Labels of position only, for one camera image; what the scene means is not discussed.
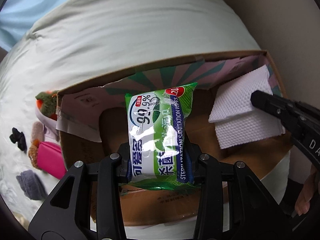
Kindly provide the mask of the person's right hand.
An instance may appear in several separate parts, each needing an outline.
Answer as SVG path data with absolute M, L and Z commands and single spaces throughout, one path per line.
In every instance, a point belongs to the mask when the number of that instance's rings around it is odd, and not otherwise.
M 295 203 L 297 215 L 301 216 L 309 211 L 310 202 L 317 193 L 319 193 L 319 171 L 314 165 L 311 165 L 310 175 L 306 179 Z

